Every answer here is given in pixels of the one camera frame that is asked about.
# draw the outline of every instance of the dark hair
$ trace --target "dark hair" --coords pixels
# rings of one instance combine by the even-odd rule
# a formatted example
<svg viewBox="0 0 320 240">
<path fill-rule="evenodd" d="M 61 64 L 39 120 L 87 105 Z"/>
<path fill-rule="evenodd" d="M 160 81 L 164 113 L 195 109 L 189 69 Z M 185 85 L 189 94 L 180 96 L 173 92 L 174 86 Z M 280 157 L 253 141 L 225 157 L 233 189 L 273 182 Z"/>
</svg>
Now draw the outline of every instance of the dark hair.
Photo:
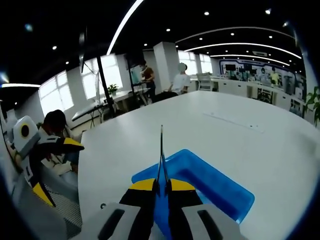
<svg viewBox="0 0 320 240">
<path fill-rule="evenodd" d="M 144 59 L 139 62 L 139 65 L 145 66 L 146 64 L 147 64 L 147 62 L 146 62 L 146 60 L 144 60 Z"/>
<path fill-rule="evenodd" d="M 43 121 L 44 124 L 51 126 L 54 129 L 63 129 L 67 125 L 65 114 L 57 109 L 49 112 Z"/>
</svg>

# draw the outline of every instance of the yellow accent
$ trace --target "yellow accent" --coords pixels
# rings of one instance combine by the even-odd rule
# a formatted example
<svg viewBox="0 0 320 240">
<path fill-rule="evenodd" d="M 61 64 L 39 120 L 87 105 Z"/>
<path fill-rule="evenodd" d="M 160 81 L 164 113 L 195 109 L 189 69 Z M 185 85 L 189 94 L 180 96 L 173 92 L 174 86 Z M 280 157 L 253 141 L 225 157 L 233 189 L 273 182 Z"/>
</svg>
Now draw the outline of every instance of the yellow accent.
<svg viewBox="0 0 320 240">
<path fill-rule="evenodd" d="M 191 191 L 196 190 L 194 186 L 186 181 L 171 178 L 172 191 Z"/>
<path fill-rule="evenodd" d="M 40 186 L 39 183 L 37 183 L 34 188 L 33 191 L 35 192 L 35 194 L 37 194 L 43 201 L 45 201 L 47 204 L 49 204 L 51 207 L 53 207 L 54 205 L 52 204 L 52 202 L 49 200 L 49 198 L 47 197 L 47 195 L 45 194 L 44 190 L 42 189 L 42 187 Z"/>
<path fill-rule="evenodd" d="M 64 139 L 63 144 L 70 144 L 70 145 L 75 145 L 75 146 L 83 147 L 83 145 L 81 145 L 79 142 L 73 140 L 73 139 L 70 138 L 70 137 L 66 137 L 66 138 Z"/>
<path fill-rule="evenodd" d="M 23 136 L 23 135 L 22 135 L 22 128 L 23 128 L 23 126 L 27 126 L 27 127 L 28 127 L 28 129 L 29 129 L 29 134 L 28 134 L 27 136 Z M 28 124 L 24 123 L 24 124 L 22 124 L 22 125 L 21 125 L 21 128 L 20 128 L 20 135 L 21 135 L 21 137 L 23 137 L 24 139 L 27 139 L 27 138 L 29 137 L 29 135 L 30 135 L 30 127 L 29 127 L 29 125 L 28 125 Z"/>
<path fill-rule="evenodd" d="M 136 183 L 132 184 L 129 189 L 152 191 L 155 180 L 156 179 L 154 178 L 150 178 L 142 181 L 137 181 Z"/>
</svg>

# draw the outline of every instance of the black ceiling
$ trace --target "black ceiling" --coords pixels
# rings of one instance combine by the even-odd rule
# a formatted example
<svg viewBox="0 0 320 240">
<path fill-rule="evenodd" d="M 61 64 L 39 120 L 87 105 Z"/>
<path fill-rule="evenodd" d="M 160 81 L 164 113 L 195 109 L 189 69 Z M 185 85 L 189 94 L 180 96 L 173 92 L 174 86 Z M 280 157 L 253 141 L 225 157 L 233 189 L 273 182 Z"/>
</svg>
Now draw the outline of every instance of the black ceiling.
<svg viewBox="0 0 320 240">
<path fill-rule="evenodd" d="M 70 5 L 53 5 L 51 2 L 45 6 L 25 4 L 19 8 L 10 5 L 2 7 L 0 71 L 7 73 L 11 83 L 41 84 L 63 70 L 73 69 L 79 65 L 79 34 L 86 27 L 88 58 L 105 54 L 120 22 L 134 2 L 117 0 Z M 272 11 L 267 15 L 265 10 L 269 7 Z M 123 54 L 143 50 L 162 41 L 177 42 L 202 32 L 230 27 L 260 27 L 294 36 L 290 26 L 283 27 L 285 21 L 290 21 L 283 9 L 281 6 L 276 8 L 271 1 L 144 0 L 124 26 L 112 52 Z M 33 31 L 26 31 L 25 24 L 31 24 Z M 294 38 L 253 28 L 206 33 L 180 41 L 177 45 L 178 49 L 186 50 L 232 42 L 270 45 L 302 56 Z M 216 46 L 193 52 L 252 55 L 252 51 L 271 54 L 269 58 L 286 63 L 292 60 L 289 68 L 304 72 L 301 59 L 266 47 Z M 4 88 L 0 89 L 0 99 L 21 103 L 34 91 L 34 88 Z"/>
</svg>

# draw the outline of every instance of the curved light strip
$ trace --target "curved light strip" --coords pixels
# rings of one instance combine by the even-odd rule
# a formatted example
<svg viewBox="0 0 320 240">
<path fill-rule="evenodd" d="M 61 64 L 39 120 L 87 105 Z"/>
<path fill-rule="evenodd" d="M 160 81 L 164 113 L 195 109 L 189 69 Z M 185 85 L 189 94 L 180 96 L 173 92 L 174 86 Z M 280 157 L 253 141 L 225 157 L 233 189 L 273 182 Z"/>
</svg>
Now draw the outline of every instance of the curved light strip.
<svg viewBox="0 0 320 240">
<path fill-rule="evenodd" d="M 41 85 L 37 84 L 24 84 L 24 83 L 5 83 L 0 85 L 0 89 L 3 88 L 13 88 L 13 87 L 30 87 L 30 88 L 40 88 Z"/>
<path fill-rule="evenodd" d="M 122 31 L 122 29 L 124 28 L 124 26 L 126 25 L 127 21 L 129 20 L 129 18 L 131 17 L 131 15 L 135 12 L 135 10 L 139 7 L 139 5 L 143 2 L 144 0 L 136 0 L 135 3 L 131 6 L 131 8 L 129 9 L 129 11 L 126 13 L 126 15 L 124 16 L 124 18 L 122 19 L 118 29 L 116 30 L 113 39 L 110 43 L 109 49 L 106 52 L 106 55 L 110 55 L 112 48 L 114 47 L 117 38 L 119 37 L 120 32 Z"/>
<path fill-rule="evenodd" d="M 290 38 L 296 40 L 296 38 L 294 36 L 291 36 L 289 34 L 281 32 L 281 31 L 277 31 L 277 30 L 273 30 L 273 29 L 270 29 L 270 28 L 266 28 L 266 27 L 259 27 L 259 26 L 232 26 L 232 27 L 224 27 L 224 28 L 219 28 L 219 29 L 213 29 L 213 30 L 209 30 L 209 31 L 203 31 L 203 32 L 191 35 L 191 36 L 187 36 L 184 39 L 176 41 L 175 43 L 177 44 L 177 43 L 179 43 L 181 41 L 184 41 L 184 40 L 187 40 L 187 39 L 190 39 L 190 38 L 193 38 L 193 37 L 197 37 L 197 36 L 202 35 L 202 34 L 209 34 L 209 33 L 214 33 L 214 32 L 223 31 L 223 30 L 231 30 L 231 29 L 260 29 L 260 30 L 266 30 L 266 31 L 271 31 L 271 32 L 275 32 L 275 33 L 278 33 L 278 34 L 282 34 L 282 35 L 285 35 L 287 37 L 290 37 Z"/>
<path fill-rule="evenodd" d="M 284 49 L 279 48 L 279 47 L 269 46 L 269 45 L 264 45 L 264 44 L 258 44 L 258 43 L 248 43 L 248 42 L 217 43 L 217 44 L 211 44 L 211 45 L 206 45 L 206 46 L 198 46 L 198 47 L 190 48 L 190 49 L 184 50 L 184 52 L 189 52 L 189 51 L 196 50 L 196 49 L 203 49 L 203 48 L 216 47 L 216 46 L 226 46 L 226 45 L 252 45 L 252 46 L 266 47 L 266 48 L 276 49 L 276 50 L 285 52 L 287 54 L 291 54 L 292 56 L 295 56 L 296 58 L 301 59 L 301 57 L 298 56 L 297 54 L 294 54 L 293 52 L 284 50 Z"/>
<path fill-rule="evenodd" d="M 210 57 L 212 57 L 212 58 L 215 58 L 215 57 L 246 57 L 246 58 L 264 59 L 264 60 L 269 60 L 269 61 L 273 61 L 273 62 L 277 62 L 277 63 L 280 63 L 280 64 L 284 64 L 284 65 L 290 66 L 290 64 L 285 63 L 283 61 L 278 61 L 278 60 L 274 60 L 274 59 L 263 57 L 263 56 L 224 54 L 224 55 L 211 55 Z"/>
</svg>

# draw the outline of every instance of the office desk row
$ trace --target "office desk row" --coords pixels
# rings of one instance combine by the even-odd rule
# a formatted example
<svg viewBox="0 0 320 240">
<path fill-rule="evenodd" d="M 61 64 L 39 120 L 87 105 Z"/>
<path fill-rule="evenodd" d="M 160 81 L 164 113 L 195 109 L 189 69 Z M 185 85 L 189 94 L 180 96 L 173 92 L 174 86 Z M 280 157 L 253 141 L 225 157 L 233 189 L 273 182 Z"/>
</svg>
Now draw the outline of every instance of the office desk row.
<svg viewBox="0 0 320 240">
<path fill-rule="evenodd" d="M 299 99 L 295 95 L 289 95 L 285 93 L 283 89 L 276 86 L 262 85 L 259 82 L 253 81 L 231 80 L 225 77 L 210 76 L 209 78 L 212 81 L 213 88 L 219 93 L 232 94 L 251 99 L 257 99 L 259 91 L 270 93 L 272 105 L 287 111 L 290 111 L 292 106 L 294 106 L 301 115 L 304 110 L 304 105 L 306 104 L 302 99 Z M 198 77 L 191 76 L 189 92 L 197 91 L 199 89 L 199 85 Z M 313 112 L 307 111 L 304 118 L 308 122 L 313 123 Z"/>
</svg>

